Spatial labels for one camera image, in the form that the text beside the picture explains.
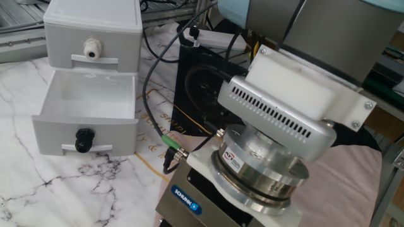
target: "vent grille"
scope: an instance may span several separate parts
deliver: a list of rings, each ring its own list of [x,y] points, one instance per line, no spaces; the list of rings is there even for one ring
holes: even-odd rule
[[[294,132],[309,138],[311,135],[311,132],[308,131],[307,129],[303,128],[301,125],[298,123],[295,123],[293,120],[287,118],[286,116],[283,116],[281,113],[276,111],[274,108],[271,108],[267,105],[265,105],[263,102],[257,100],[255,97],[249,95],[245,91],[242,91],[241,89],[237,88],[236,86],[233,87],[232,93],[235,95],[234,98],[241,98],[245,102],[250,103],[252,106],[255,106],[262,112],[266,113],[266,117],[273,117],[274,119],[278,120],[279,123],[282,123],[283,125],[289,127],[291,130]]]

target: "blue logo label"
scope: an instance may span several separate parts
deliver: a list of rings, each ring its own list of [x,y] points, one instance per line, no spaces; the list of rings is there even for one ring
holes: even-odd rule
[[[178,186],[173,185],[171,187],[171,192],[184,203],[190,210],[192,210],[196,215],[202,214],[202,207],[200,207],[196,202],[194,202],[183,190]]]

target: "cable connector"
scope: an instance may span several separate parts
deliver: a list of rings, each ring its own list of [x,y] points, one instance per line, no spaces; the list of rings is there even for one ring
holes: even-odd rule
[[[216,131],[216,136],[219,137],[220,139],[223,138],[225,134],[225,131],[223,129],[219,129]]]
[[[200,43],[198,41],[198,37],[199,37],[199,29],[197,29],[196,27],[191,27],[189,29],[189,35],[194,37],[194,47],[199,47]]]
[[[162,135],[162,141],[169,147],[174,148],[175,150],[181,149],[181,145],[177,142],[173,141],[169,136]]]
[[[177,150],[176,154],[174,155],[174,159],[179,161],[181,158],[187,159],[189,156],[189,152],[186,151],[184,148],[180,148]]]

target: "screw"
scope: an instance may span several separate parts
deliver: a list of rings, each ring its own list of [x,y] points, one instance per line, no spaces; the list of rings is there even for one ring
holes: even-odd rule
[[[334,127],[334,122],[332,120],[323,119],[322,122],[324,122],[328,127]]]
[[[357,122],[357,121],[354,121],[354,122],[352,122],[352,127],[354,128],[354,129],[357,129],[357,128],[359,128],[359,126],[360,126],[360,123],[359,122]]]
[[[262,157],[261,155],[259,155],[257,152],[251,151],[250,154],[252,154],[254,156],[254,158],[260,160]]]
[[[365,109],[366,110],[371,110],[372,108],[373,108],[373,103],[371,103],[371,102],[365,103]]]

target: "green connector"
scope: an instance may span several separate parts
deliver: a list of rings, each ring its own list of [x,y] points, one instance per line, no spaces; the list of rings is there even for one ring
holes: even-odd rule
[[[167,145],[170,146],[176,150],[180,149],[181,146],[177,144],[177,142],[173,141],[169,136],[163,135],[162,136],[162,141]]]

